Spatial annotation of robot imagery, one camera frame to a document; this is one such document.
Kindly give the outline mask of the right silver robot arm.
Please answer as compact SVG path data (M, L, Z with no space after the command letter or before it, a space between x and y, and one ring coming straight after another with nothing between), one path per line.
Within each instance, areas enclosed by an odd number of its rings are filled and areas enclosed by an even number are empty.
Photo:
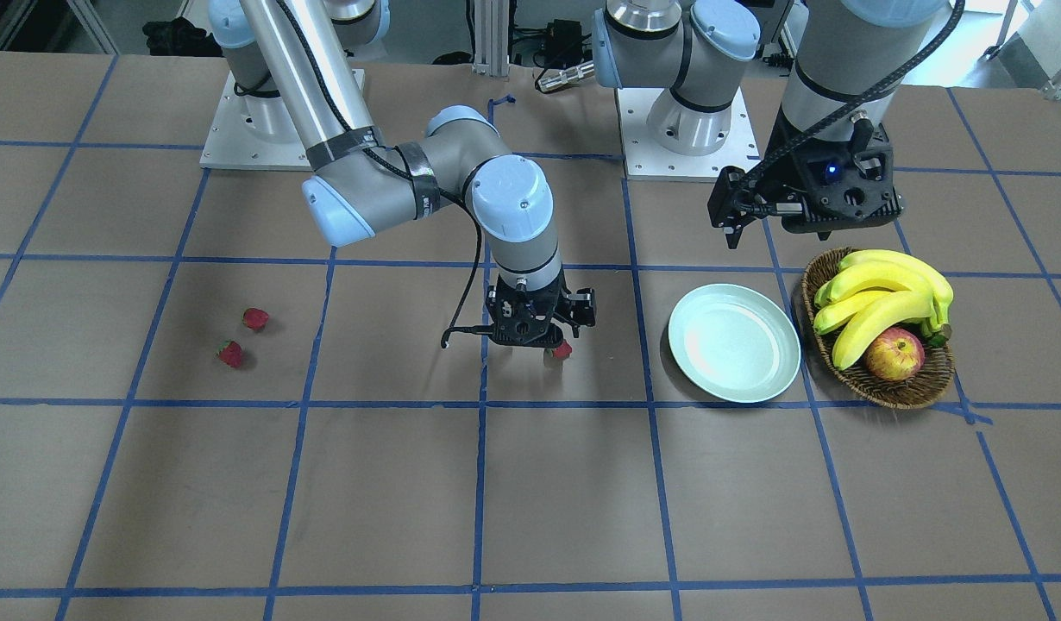
M385 1L211 1L212 36L234 79L234 97L254 122L285 113L286 130L312 170L302 193L334 248L458 205L488 244L498 283L488 287L490 323L448 334L484 335L502 346L567 349L562 326L596 323L593 288L571 291L543 169L515 154L479 110L437 113L418 142L390 146L362 98L348 49L387 31Z

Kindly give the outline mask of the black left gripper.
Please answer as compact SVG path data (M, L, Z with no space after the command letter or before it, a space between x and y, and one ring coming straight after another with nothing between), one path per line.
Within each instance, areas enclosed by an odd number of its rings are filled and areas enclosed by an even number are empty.
M762 197L783 228L827 240L835 229L882 227L904 213L894 152L869 117L838 123L846 138L812 137L762 174Z

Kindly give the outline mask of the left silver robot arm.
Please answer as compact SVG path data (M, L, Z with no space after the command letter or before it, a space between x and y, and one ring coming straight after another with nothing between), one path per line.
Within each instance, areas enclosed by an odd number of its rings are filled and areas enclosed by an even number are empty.
M735 248L775 215L794 235L893 223L894 149L882 122L904 77L955 30L962 3L811 1L763 157L721 166L709 220ZM689 157L724 145L762 24L738 1L606 1L591 59L602 86L656 88L646 122L657 144Z

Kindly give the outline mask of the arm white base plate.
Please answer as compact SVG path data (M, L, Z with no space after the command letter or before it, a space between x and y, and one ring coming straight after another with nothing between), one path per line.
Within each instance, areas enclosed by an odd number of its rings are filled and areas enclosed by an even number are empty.
M248 172L310 170L285 101L281 97L234 94L231 73L204 138L199 162L206 169Z
M747 170L762 155L744 94L728 109L684 109L665 88L616 91L626 173L633 179L715 182L725 166Z

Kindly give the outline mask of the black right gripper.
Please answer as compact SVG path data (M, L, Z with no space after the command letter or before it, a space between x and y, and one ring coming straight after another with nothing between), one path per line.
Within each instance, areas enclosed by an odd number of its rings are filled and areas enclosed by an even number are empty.
M582 327L596 325L596 291L590 287L569 290L563 274L535 291L500 279L488 287L486 308L492 320L486 334L492 342L545 348L547 356L554 356L559 343L566 341L563 323L573 338L581 335Z

